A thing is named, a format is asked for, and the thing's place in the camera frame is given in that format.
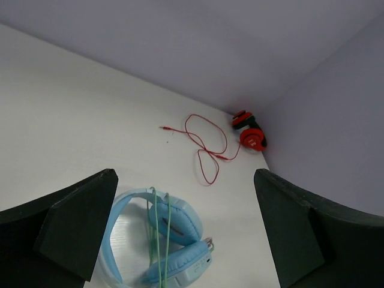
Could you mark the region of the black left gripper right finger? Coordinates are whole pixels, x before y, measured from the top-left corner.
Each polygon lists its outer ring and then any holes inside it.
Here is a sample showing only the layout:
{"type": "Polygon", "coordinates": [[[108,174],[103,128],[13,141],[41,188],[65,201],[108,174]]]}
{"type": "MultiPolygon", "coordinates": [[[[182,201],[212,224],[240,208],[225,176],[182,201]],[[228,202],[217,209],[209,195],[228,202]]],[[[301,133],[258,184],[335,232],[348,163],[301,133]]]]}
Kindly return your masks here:
{"type": "Polygon", "coordinates": [[[383,287],[383,217],[254,174],[281,287],[383,287]]]}

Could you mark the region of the light blue headphones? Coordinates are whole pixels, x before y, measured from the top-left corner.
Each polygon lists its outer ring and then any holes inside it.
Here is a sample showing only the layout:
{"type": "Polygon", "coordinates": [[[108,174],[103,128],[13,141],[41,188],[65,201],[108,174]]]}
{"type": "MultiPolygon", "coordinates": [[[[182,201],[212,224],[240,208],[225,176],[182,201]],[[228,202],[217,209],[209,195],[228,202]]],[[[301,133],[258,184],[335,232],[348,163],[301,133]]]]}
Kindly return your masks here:
{"type": "Polygon", "coordinates": [[[142,284],[147,287],[188,287],[193,284],[212,263],[213,241],[202,238],[202,222],[188,202],[154,187],[130,190],[114,199],[98,254],[105,282],[110,287],[126,286],[110,239],[121,212],[134,198],[146,200],[149,224],[150,265],[142,284]]]}

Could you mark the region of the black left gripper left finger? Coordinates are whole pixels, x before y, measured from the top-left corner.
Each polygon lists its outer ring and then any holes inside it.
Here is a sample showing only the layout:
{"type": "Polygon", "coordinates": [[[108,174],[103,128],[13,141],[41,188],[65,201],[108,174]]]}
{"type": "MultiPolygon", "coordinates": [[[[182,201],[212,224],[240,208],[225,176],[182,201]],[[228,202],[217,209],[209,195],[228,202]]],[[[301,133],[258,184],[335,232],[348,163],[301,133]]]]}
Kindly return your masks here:
{"type": "Polygon", "coordinates": [[[1,287],[83,287],[118,186],[113,169],[1,211],[1,287]]]}

